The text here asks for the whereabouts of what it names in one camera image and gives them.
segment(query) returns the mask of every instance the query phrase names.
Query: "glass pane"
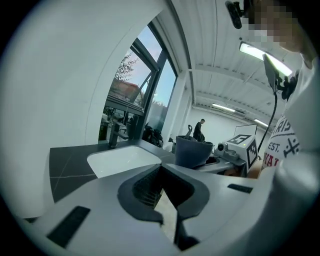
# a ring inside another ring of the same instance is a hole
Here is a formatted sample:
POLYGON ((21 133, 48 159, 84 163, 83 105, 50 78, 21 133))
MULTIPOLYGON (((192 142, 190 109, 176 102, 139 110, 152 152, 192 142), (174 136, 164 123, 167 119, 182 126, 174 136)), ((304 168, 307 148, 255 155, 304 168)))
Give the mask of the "glass pane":
POLYGON ((138 35, 138 39, 157 62, 162 48, 148 26, 146 26, 138 35))
POLYGON ((147 117, 147 124, 153 129, 162 131, 175 81, 176 75, 166 60, 147 117))
POLYGON ((143 108, 151 75, 147 65, 129 49, 114 76, 109 95, 143 108))
POLYGON ((101 118, 98 143, 108 143, 110 140, 112 125, 114 121, 121 123, 119 133, 128 136, 127 139, 121 136, 117 137, 118 142, 133 140, 139 116, 133 113, 122 111, 113 107, 105 106, 101 118))

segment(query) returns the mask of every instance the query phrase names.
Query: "window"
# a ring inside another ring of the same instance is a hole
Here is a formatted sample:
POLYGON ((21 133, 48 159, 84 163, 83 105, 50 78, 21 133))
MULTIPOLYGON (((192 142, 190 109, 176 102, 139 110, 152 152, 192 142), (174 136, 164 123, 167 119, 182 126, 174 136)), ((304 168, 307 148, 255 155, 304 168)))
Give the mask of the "window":
POLYGON ((176 75, 168 60, 165 61, 159 82, 153 95, 147 118, 148 126, 162 131, 168 112, 171 94, 176 82, 176 75))
POLYGON ((142 138, 146 122, 153 129, 163 128, 176 75, 153 31, 152 25, 145 27, 119 64, 106 98, 99 143, 108 142, 114 121, 123 124, 129 140, 142 138))
POLYGON ((162 48, 148 26, 138 35, 138 39, 143 43, 154 60, 158 61, 162 48))
POLYGON ((130 49, 114 76, 109 95, 144 108, 146 89, 154 73, 130 49))
POLYGON ((121 136, 118 136, 117 141, 133 140, 138 119, 139 116, 136 114, 105 106, 99 130, 99 143, 106 143, 110 139, 114 121, 123 124, 119 129, 119 133, 128 136, 128 139, 123 139, 121 136))

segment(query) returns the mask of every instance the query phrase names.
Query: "dark countertop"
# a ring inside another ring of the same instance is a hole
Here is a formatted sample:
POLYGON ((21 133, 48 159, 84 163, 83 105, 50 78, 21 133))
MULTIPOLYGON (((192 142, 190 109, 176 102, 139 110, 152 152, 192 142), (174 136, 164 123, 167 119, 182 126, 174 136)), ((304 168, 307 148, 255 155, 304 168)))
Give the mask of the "dark countertop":
MULTIPOLYGON (((137 146, 154 154, 162 163, 174 164, 175 155, 142 139, 118 142, 117 149, 137 146)), ((50 149, 49 174, 54 202, 64 198, 83 184, 97 179, 87 158, 93 153, 111 150, 109 144, 53 147, 50 149)))

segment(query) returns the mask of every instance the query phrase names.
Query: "white sink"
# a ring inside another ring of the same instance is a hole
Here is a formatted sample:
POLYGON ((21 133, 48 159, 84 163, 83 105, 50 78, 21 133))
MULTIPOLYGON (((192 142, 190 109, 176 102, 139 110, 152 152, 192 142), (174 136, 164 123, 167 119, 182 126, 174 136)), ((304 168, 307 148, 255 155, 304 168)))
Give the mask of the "white sink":
POLYGON ((159 157, 138 146, 127 146, 91 154, 87 161, 98 178, 161 163, 159 157))

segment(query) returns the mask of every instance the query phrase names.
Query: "white wall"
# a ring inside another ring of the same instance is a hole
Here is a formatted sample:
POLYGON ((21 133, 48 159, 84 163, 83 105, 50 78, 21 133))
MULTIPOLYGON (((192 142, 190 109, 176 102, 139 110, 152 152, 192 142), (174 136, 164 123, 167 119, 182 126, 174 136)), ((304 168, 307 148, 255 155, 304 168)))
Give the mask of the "white wall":
POLYGON ((96 144, 117 68, 162 0, 46 1, 0 67, 1 190, 14 214, 53 204, 49 150, 96 144))
MULTIPOLYGON (((218 143, 231 138, 234 135, 236 126, 247 125, 246 123, 242 123, 228 117, 192 108, 188 115, 186 125, 183 127, 183 134, 187 134, 188 132, 187 125, 191 125, 194 129, 196 124, 200 122, 201 119, 205 119, 205 123, 201 127, 201 132, 203 133, 205 140, 207 142, 212 142, 216 148, 218 143)), ((255 135, 257 147, 259 146, 263 135, 264 132, 257 129, 255 135)), ((269 138, 270 134, 267 133, 259 152, 259 156, 261 156, 262 159, 264 158, 264 152, 269 138)))

